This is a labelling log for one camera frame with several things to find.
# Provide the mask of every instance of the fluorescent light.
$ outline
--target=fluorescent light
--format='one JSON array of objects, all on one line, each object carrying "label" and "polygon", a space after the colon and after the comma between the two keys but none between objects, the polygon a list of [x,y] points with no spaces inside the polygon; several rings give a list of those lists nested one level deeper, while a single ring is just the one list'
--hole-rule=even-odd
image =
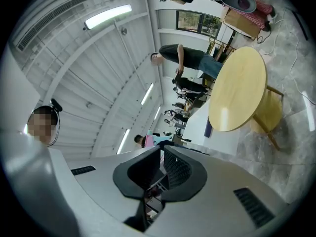
[{"label": "fluorescent light", "polygon": [[306,113],[307,113],[308,125],[310,127],[310,132],[313,132],[315,130],[315,121],[314,121],[314,115],[313,115],[311,103],[307,99],[306,91],[303,91],[302,95],[303,95],[303,100],[306,106]]},{"label": "fluorescent light", "polygon": [[132,11],[132,7],[130,4],[123,5],[120,7],[116,7],[110,10],[103,11],[99,13],[98,15],[95,15],[85,21],[85,25],[87,26],[88,29],[92,29],[93,27],[101,24],[102,22],[114,18],[116,16],[119,16],[123,13],[127,13]]},{"label": "fluorescent light", "polygon": [[158,111],[157,111],[157,113],[156,113],[156,116],[155,116],[154,120],[157,118],[159,111],[160,111],[160,106],[159,106],[159,108],[158,108]]},{"label": "fluorescent light", "polygon": [[119,146],[119,148],[118,148],[117,155],[120,154],[120,152],[122,151],[122,148],[123,148],[123,146],[124,146],[125,140],[126,140],[127,137],[128,137],[129,131],[130,131],[130,130],[128,129],[128,130],[126,130],[125,133],[124,133],[124,137],[123,137],[122,142],[120,143],[120,146]]},{"label": "fluorescent light", "polygon": [[24,134],[28,134],[28,124],[25,125],[23,133]]},{"label": "fluorescent light", "polygon": [[146,102],[146,99],[149,96],[149,93],[152,91],[153,87],[154,87],[154,84],[153,83],[150,84],[149,89],[147,90],[147,92],[146,92],[146,94],[141,102],[142,105],[144,105],[144,103]]}]

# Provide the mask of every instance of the round wooden table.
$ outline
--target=round wooden table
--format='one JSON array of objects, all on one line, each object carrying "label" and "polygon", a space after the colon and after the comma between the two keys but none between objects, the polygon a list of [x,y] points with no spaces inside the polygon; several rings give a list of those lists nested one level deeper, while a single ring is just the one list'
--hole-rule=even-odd
[{"label": "round wooden table", "polygon": [[233,131],[248,121],[251,129],[266,133],[279,150],[271,131],[282,117],[281,92],[267,85],[261,55],[245,46],[230,55],[212,90],[209,121],[218,131]]}]

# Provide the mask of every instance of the black headphones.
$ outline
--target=black headphones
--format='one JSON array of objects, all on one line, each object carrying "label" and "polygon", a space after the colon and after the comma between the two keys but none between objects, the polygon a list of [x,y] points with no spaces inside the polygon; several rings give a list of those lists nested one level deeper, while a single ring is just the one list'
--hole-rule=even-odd
[{"label": "black headphones", "polygon": [[57,133],[56,133],[56,137],[54,139],[54,141],[52,143],[50,143],[49,145],[47,145],[48,147],[52,146],[55,144],[55,142],[58,139],[58,135],[59,135],[59,129],[60,129],[60,117],[59,117],[59,113],[63,111],[63,108],[60,106],[60,104],[58,104],[58,102],[52,98],[50,100],[50,103],[52,106],[50,106],[50,108],[52,109],[52,111],[54,111],[57,115],[57,123],[58,123],[58,128],[57,128]]}]

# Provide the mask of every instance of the cardboard box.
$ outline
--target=cardboard box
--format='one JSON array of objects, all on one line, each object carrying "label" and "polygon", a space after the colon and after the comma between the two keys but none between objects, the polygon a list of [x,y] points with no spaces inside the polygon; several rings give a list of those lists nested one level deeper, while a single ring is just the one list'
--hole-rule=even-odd
[{"label": "cardboard box", "polygon": [[227,6],[222,12],[220,21],[236,32],[251,38],[256,38],[261,31],[255,23]]}]

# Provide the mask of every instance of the air conditioner vent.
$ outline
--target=air conditioner vent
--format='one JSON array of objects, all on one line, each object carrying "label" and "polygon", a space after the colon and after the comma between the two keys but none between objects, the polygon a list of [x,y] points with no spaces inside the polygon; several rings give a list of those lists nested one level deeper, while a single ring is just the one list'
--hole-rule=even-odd
[{"label": "air conditioner vent", "polygon": [[234,194],[257,228],[265,225],[274,218],[274,215],[249,188],[235,190]]},{"label": "air conditioner vent", "polygon": [[41,18],[36,24],[31,27],[27,33],[22,37],[20,42],[18,43],[17,47],[21,51],[23,51],[28,44],[33,40],[33,38],[53,19],[60,16],[62,13],[66,12],[67,10],[85,2],[88,0],[70,0],[61,6],[55,8],[53,11],[45,15],[43,18]]},{"label": "air conditioner vent", "polygon": [[72,169],[71,172],[73,173],[74,176],[77,176],[80,174],[88,173],[88,172],[93,171],[93,170],[95,170],[95,167],[87,166],[87,167]]}]

